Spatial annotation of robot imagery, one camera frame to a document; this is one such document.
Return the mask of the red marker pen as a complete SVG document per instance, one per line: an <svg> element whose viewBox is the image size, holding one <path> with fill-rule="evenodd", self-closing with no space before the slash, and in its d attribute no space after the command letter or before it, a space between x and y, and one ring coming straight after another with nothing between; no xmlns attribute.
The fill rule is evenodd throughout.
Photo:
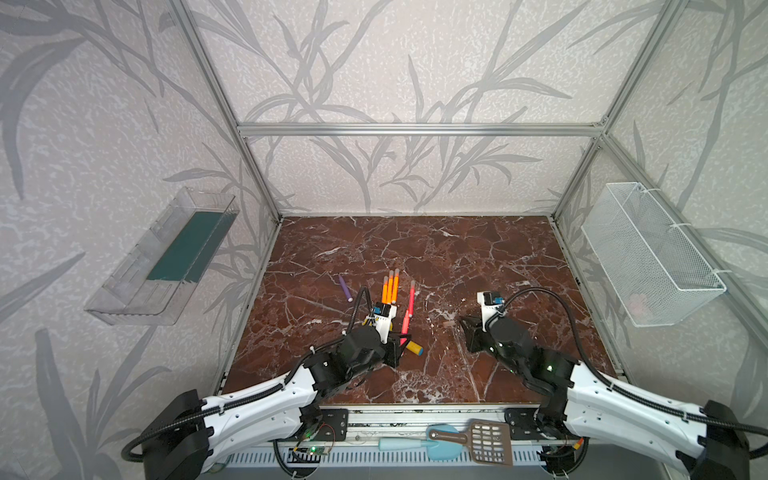
<svg viewBox="0 0 768 480"><path fill-rule="evenodd" d="M410 287L409 287L409 299L408 299L408 308L407 308L407 313L409 318L413 316L413 312L414 312L415 290L416 290L416 282L415 280L411 280Z"/></svg>

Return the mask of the pink marker pen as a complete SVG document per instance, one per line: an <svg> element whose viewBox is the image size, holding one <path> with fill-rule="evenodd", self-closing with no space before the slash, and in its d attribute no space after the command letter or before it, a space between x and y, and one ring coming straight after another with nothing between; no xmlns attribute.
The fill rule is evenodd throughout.
<svg viewBox="0 0 768 480"><path fill-rule="evenodd" d="M409 332L409 326L410 326L410 319L411 319L411 312L409 310L406 311L402 325L401 325L401 333L400 333L400 345L405 346L408 342L407 335Z"/></svg>

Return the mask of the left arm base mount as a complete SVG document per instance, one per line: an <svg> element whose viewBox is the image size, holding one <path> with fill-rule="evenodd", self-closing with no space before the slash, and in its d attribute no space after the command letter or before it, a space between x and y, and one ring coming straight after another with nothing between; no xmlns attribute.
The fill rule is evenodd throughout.
<svg viewBox="0 0 768 480"><path fill-rule="evenodd" d="M345 408L325 408L318 405L300 407L295 418L299 421L292 435L281 435L278 441L344 441L350 411Z"/></svg>

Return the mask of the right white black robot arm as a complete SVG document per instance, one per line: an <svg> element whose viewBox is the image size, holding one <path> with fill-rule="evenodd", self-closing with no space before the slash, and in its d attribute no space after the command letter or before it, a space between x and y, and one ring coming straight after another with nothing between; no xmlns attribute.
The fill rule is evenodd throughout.
<svg viewBox="0 0 768 480"><path fill-rule="evenodd" d="M680 402L603 377L536 345L526 328L505 317L463 317L460 325L469 352L489 354L543 396L535 420L543 433L610 442L692 479L749 478L749 441L726 405Z"/></svg>

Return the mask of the orange marker pen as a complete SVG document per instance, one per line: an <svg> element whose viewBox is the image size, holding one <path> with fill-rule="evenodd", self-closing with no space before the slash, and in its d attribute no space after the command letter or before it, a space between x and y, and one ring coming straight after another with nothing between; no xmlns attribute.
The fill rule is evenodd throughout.
<svg viewBox="0 0 768 480"><path fill-rule="evenodd" d="M387 281L386 300L385 300L386 304L392 303L393 286L394 286L394 270L390 270L388 274L388 281Z"/></svg>
<svg viewBox="0 0 768 480"><path fill-rule="evenodd" d="M388 276L385 276L383 278L381 301L383 304L389 303L389 277Z"/></svg>
<svg viewBox="0 0 768 480"><path fill-rule="evenodd" d="M400 270L396 268L393 272L393 277L390 282L390 303L396 304L397 298L398 298L398 290L399 290L399 281L400 281Z"/></svg>

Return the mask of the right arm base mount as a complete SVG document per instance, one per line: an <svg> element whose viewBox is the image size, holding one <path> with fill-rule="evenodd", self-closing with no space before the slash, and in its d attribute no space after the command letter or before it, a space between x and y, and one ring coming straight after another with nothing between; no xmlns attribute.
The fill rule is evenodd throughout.
<svg viewBox="0 0 768 480"><path fill-rule="evenodd" d="M513 441L531 440L573 443L581 439L570 431L565 421L565 402L549 399L539 405L507 407L504 422Z"/></svg>

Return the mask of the purple marker pen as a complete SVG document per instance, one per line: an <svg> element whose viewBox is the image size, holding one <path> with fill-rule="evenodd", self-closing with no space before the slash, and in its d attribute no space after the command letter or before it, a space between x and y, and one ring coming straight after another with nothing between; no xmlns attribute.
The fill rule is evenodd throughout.
<svg viewBox="0 0 768 480"><path fill-rule="evenodd" d="M353 301L352 293L351 293L351 291L350 291L350 289L349 289L349 287L348 287L348 285L347 285L347 283L344 280L342 275L338 276L338 281L339 281L339 285L340 285L340 287L341 287L341 289L343 291L343 294L344 294L344 297L345 297L346 301L347 302L352 302Z"/></svg>

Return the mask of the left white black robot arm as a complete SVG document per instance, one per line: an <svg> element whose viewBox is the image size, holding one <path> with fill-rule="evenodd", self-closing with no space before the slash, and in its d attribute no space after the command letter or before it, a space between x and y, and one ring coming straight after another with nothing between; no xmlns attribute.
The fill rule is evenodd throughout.
<svg viewBox="0 0 768 480"><path fill-rule="evenodd" d="M121 456L142 464L148 479L195 479L252 445L315 434L326 399L382 365L397 367L402 354L399 338L358 326L271 380L206 398L195 390L178 395Z"/></svg>

